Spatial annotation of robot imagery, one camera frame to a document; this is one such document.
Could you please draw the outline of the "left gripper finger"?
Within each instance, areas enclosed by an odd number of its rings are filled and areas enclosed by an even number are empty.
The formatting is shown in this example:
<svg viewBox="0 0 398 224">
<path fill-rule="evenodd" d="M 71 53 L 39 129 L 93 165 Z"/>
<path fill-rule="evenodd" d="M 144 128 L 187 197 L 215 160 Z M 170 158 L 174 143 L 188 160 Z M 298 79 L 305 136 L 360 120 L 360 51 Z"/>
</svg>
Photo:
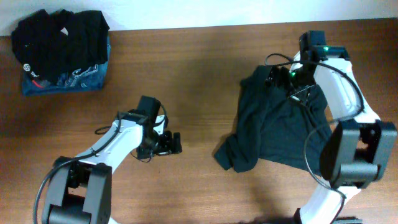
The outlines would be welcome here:
<svg viewBox="0 0 398 224">
<path fill-rule="evenodd" d="M 173 144 L 172 144 L 172 153 L 173 154 L 180 154 L 182 152 L 182 145 L 181 145 L 181 135 L 180 133 L 174 133 Z"/>
<path fill-rule="evenodd" d="M 165 131 L 162 135 L 162 153 L 170 154 L 172 152 L 173 140 L 172 132 Z"/>
</svg>

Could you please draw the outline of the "dark teal t-shirt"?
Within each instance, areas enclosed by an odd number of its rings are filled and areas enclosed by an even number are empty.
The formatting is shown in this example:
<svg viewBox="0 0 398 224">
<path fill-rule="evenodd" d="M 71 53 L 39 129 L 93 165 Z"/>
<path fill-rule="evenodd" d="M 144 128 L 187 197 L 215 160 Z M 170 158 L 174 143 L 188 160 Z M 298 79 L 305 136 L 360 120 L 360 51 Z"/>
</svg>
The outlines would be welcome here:
<svg viewBox="0 0 398 224">
<path fill-rule="evenodd" d="M 320 154 L 331 136 L 326 98 L 315 85 L 305 104 L 288 99 L 282 87 L 266 82 L 273 71 L 260 65 L 241 80 L 236 131 L 216 150 L 215 160 L 236 172 L 265 159 L 320 175 Z"/>
</svg>

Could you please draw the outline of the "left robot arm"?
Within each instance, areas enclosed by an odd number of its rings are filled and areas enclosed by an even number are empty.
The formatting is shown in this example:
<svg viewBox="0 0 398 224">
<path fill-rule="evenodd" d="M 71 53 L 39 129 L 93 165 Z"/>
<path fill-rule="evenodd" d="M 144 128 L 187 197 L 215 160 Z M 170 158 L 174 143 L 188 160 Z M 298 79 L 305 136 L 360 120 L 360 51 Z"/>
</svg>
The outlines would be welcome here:
<svg viewBox="0 0 398 224">
<path fill-rule="evenodd" d="M 38 193 L 46 191 L 43 211 L 34 203 L 34 223 L 115 223 L 111 216 L 112 178 L 122 161 L 182 152 L 180 133 L 166 130 L 167 117 L 138 112 L 118 113 L 108 131 L 76 157 L 59 157 L 44 177 Z"/>
</svg>

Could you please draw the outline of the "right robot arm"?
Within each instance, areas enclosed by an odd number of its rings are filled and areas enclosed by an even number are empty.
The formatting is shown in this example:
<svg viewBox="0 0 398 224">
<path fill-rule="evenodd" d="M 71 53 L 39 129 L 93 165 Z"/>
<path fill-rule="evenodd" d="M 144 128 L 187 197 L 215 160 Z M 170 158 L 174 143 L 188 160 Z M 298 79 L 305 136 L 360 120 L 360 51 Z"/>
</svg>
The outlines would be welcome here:
<svg viewBox="0 0 398 224">
<path fill-rule="evenodd" d="M 392 122 L 381 121 L 365 100 L 344 47 L 301 47 L 280 63 L 285 65 L 290 66 L 283 76 L 292 89 L 289 98 L 302 103 L 299 94 L 308 97 L 309 89 L 319 86 L 333 117 L 324 126 L 336 126 L 320 156 L 321 175 L 306 166 L 318 185 L 309 201 L 296 210 L 293 222 L 360 223 L 357 218 L 338 216 L 350 199 L 383 177 L 397 129 Z"/>
</svg>

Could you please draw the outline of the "folded blue jeans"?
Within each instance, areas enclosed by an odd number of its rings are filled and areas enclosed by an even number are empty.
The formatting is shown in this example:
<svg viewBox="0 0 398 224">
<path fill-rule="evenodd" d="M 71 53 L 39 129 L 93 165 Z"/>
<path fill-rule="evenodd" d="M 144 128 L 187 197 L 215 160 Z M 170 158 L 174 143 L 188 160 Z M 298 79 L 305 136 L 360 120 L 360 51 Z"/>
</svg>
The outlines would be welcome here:
<svg viewBox="0 0 398 224">
<path fill-rule="evenodd" d="M 12 52 L 22 65 L 22 93 L 43 95 L 103 87 L 110 56 L 109 34 L 12 35 Z"/>
</svg>

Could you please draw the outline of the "black folded sweater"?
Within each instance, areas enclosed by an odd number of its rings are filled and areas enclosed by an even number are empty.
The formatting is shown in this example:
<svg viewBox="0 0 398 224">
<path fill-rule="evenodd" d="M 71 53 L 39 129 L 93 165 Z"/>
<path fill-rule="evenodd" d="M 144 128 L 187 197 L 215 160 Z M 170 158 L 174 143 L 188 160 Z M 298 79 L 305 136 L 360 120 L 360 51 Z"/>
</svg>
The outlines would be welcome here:
<svg viewBox="0 0 398 224">
<path fill-rule="evenodd" d="M 12 31 L 12 51 L 30 79 L 56 84 L 63 73 L 108 61 L 108 31 L 101 11 L 41 9 Z"/>
</svg>

